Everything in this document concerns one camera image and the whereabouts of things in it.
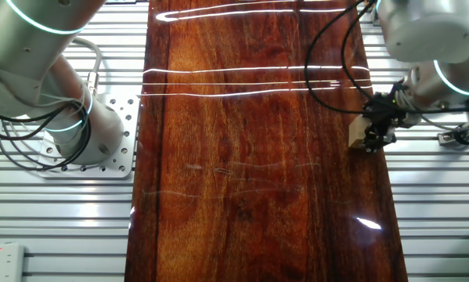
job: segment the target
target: wooden board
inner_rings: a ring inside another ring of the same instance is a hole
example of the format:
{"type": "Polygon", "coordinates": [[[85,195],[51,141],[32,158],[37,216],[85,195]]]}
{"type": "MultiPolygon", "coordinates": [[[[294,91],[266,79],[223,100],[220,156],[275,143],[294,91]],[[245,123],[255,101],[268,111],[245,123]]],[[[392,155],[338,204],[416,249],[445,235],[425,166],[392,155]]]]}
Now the wooden board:
{"type": "MultiPolygon", "coordinates": [[[[407,281],[382,153],[305,89],[314,36],[352,2],[151,1],[126,281],[407,281]]],[[[356,11],[312,56],[312,86],[363,101],[340,67],[356,11]]],[[[348,65],[366,87],[359,30],[348,65]]]]}

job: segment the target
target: wooden block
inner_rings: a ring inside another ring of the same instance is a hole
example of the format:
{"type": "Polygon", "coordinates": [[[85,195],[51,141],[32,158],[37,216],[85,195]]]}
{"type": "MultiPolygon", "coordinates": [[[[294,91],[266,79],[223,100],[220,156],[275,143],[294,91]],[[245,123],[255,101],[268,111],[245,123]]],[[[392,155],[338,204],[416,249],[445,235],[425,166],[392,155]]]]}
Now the wooden block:
{"type": "Polygon", "coordinates": [[[370,125],[371,120],[358,116],[349,125],[349,147],[355,149],[363,149],[363,140],[366,137],[365,130],[370,125]]]}

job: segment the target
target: power outlet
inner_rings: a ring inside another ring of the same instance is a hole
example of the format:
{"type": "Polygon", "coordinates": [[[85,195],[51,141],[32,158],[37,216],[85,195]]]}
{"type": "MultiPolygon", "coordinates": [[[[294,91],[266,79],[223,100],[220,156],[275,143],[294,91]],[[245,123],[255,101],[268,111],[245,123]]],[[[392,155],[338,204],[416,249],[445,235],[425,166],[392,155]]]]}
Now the power outlet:
{"type": "Polygon", "coordinates": [[[22,280],[23,253],[23,246],[17,243],[0,245],[0,282],[22,280]]]}

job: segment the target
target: black cable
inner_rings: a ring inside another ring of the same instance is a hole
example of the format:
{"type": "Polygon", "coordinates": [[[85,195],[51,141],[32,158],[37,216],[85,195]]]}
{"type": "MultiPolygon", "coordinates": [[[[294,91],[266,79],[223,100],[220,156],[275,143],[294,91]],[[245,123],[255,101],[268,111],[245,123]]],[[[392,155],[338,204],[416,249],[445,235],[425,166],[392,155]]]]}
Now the black cable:
{"type": "Polygon", "coordinates": [[[62,111],[57,111],[54,115],[49,117],[42,125],[38,127],[38,129],[34,130],[32,133],[29,133],[25,136],[17,136],[17,137],[10,137],[4,136],[0,133],[0,139],[7,140],[7,141],[20,141],[20,140],[27,140],[34,136],[36,136],[41,130],[43,130],[57,115],[59,115],[62,111]]]}
{"type": "Polygon", "coordinates": [[[81,119],[86,122],[86,126],[85,126],[85,130],[83,130],[83,133],[81,134],[81,139],[83,139],[83,142],[79,148],[79,150],[72,154],[71,156],[69,156],[68,158],[66,158],[65,161],[62,161],[61,163],[59,164],[56,164],[56,165],[47,165],[47,164],[42,164],[40,162],[37,162],[36,160],[31,160],[31,158],[29,158],[24,152],[22,152],[20,150],[20,148],[17,148],[16,146],[14,146],[19,152],[22,153],[23,156],[25,156],[27,159],[29,159],[30,161],[33,161],[34,163],[38,164],[38,165],[41,165],[43,166],[43,168],[31,168],[31,167],[27,167],[25,165],[22,165],[20,164],[18,161],[15,161],[9,154],[8,152],[5,150],[4,146],[2,145],[2,141],[0,140],[0,149],[2,151],[2,153],[12,162],[14,163],[14,165],[20,167],[20,168],[23,168],[27,171],[36,171],[36,172],[43,172],[43,171],[47,171],[47,170],[50,170],[50,169],[54,169],[54,168],[62,168],[66,165],[69,165],[71,164],[72,162],[74,162],[86,149],[86,147],[88,146],[89,144],[89,141],[91,139],[91,135],[92,135],[92,125],[91,125],[91,122],[88,118],[88,114],[86,112],[86,110],[82,110],[81,113],[82,116],[81,116],[81,119]]]}
{"type": "Polygon", "coordinates": [[[57,111],[62,111],[62,110],[65,110],[67,107],[69,106],[69,104],[67,105],[64,105],[63,107],[59,108],[59,109],[56,109],[54,110],[53,112],[49,113],[49,114],[43,114],[42,116],[40,117],[33,117],[33,118],[27,118],[27,119],[17,119],[17,118],[12,118],[12,117],[5,117],[3,115],[0,115],[0,119],[3,120],[3,121],[10,121],[10,122],[35,122],[35,121],[42,121],[46,118],[49,118],[51,117],[53,114],[55,114],[57,111]]]}
{"type": "Polygon", "coordinates": [[[405,113],[409,114],[444,114],[444,113],[459,113],[459,112],[466,112],[469,111],[469,107],[461,107],[461,108],[453,108],[453,109],[444,109],[444,110],[411,110],[411,109],[400,109],[399,107],[386,103],[384,101],[374,99],[368,92],[366,92],[359,84],[357,81],[352,77],[351,73],[349,72],[347,65],[345,63],[345,47],[347,40],[349,36],[352,33],[352,30],[354,27],[357,25],[359,22],[360,18],[370,9],[375,2],[371,2],[368,5],[365,6],[365,8],[361,11],[361,13],[355,18],[355,20],[351,23],[351,26],[347,30],[347,33],[345,34],[344,41],[342,42],[342,48],[341,48],[341,61],[342,61],[342,68],[344,69],[345,74],[349,78],[349,81],[359,90],[359,92],[364,95],[366,98],[372,100],[375,103],[379,103],[383,106],[386,106],[390,109],[393,109],[395,111],[402,111],[405,113]]]}
{"type": "Polygon", "coordinates": [[[337,20],[339,20],[340,18],[342,18],[345,14],[351,12],[355,7],[357,7],[359,4],[361,4],[362,2],[364,2],[365,0],[359,0],[357,1],[356,3],[350,5],[346,10],[344,10],[343,12],[341,12],[340,14],[338,14],[336,17],[334,17],[329,23],[326,24],[326,26],[321,30],[319,31],[319,33],[314,37],[314,40],[312,40],[312,43],[311,45],[309,46],[309,49],[307,51],[307,56],[305,57],[305,66],[304,66],[304,76],[305,76],[305,84],[307,85],[307,88],[309,90],[309,94],[311,94],[312,98],[318,103],[320,104],[321,106],[329,109],[329,110],[333,110],[333,111],[337,111],[339,113],[344,113],[344,114],[371,114],[372,112],[367,112],[367,111],[363,111],[363,110],[343,110],[343,109],[339,109],[339,108],[336,108],[336,107],[333,107],[333,106],[330,106],[326,103],[324,103],[320,98],[318,98],[318,96],[314,93],[314,90],[312,90],[312,87],[311,87],[311,82],[309,80],[309,74],[308,74],[308,65],[309,65],[309,62],[311,60],[311,55],[312,55],[312,50],[314,49],[314,47],[316,46],[316,43],[318,42],[318,40],[321,38],[321,36],[325,33],[326,30],[328,30],[337,20]]]}

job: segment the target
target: mounting plate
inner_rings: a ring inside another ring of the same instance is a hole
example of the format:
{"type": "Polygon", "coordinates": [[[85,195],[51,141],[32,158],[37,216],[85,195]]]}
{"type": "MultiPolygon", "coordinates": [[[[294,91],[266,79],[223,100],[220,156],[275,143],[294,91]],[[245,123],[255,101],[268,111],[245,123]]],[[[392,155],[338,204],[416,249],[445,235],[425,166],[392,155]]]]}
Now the mounting plate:
{"type": "MultiPolygon", "coordinates": [[[[136,130],[139,116],[140,99],[137,96],[102,94],[96,97],[101,103],[111,107],[123,122],[123,139],[114,154],[100,164],[77,165],[55,168],[46,172],[38,172],[45,179],[125,179],[132,172],[133,152],[135,152],[136,130]]],[[[58,164],[63,160],[53,138],[45,132],[41,153],[52,157],[40,156],[39,161],[48,165],[58,164]]]]}

